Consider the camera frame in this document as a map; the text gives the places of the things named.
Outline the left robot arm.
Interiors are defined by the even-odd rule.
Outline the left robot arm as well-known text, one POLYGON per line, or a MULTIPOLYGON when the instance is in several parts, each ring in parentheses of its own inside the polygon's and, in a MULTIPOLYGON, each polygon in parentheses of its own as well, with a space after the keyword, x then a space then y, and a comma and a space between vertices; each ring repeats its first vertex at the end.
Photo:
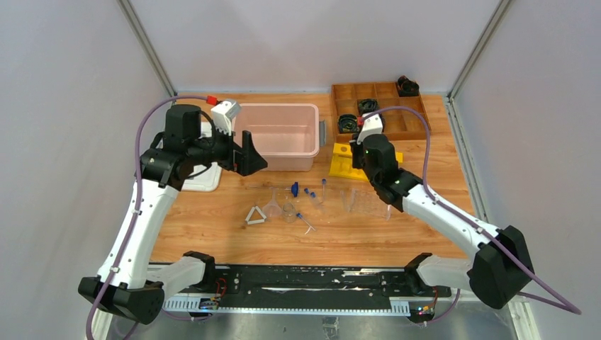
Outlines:
POLYGON ((96 309, 141 324, 159 315, 165 300, 193 286, 210 292, 217 283, 215 260, 197 251, 151 271, 150 255, 159 230, 185 181, 197 166, 218 165, 241 176, 267 167, 249 131, 232 128, 241 108, 232 100, 215 104, 206 115, 211 132, 201 133, 203 111, 176 104, 167 110, 165 126, 145 152, 135 155, 135 184, 118 236, 105 262, 92 277, 82 278, 79 294, 96 309))

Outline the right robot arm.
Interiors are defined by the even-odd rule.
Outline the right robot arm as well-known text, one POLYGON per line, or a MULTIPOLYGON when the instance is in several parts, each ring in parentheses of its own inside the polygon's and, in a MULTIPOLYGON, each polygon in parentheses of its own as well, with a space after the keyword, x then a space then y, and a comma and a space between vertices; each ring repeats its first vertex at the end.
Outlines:
POLYGON ((534 270, 523 233, 504 229, 457 208, 419 176, 400 168, 395 148, 385 135, 353 135, 352 166, 362 170, 386 204, 426 222, 467 255, 467 260, 422 254, 404 279, 413 295, 432 286, 470 290, 485 305, 499 310, 531 281, 534 270))

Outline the yellow test tube rack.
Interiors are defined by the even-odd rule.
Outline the yellow test tube rack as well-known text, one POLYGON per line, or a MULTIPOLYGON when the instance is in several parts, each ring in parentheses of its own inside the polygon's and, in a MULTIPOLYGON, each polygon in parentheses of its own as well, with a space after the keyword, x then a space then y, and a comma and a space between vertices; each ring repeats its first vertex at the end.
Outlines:
POLYGON ((334 143, 329 175, 343 179, 368 181, 362 169, 352 167, 352 153, 348 144, 334 143))

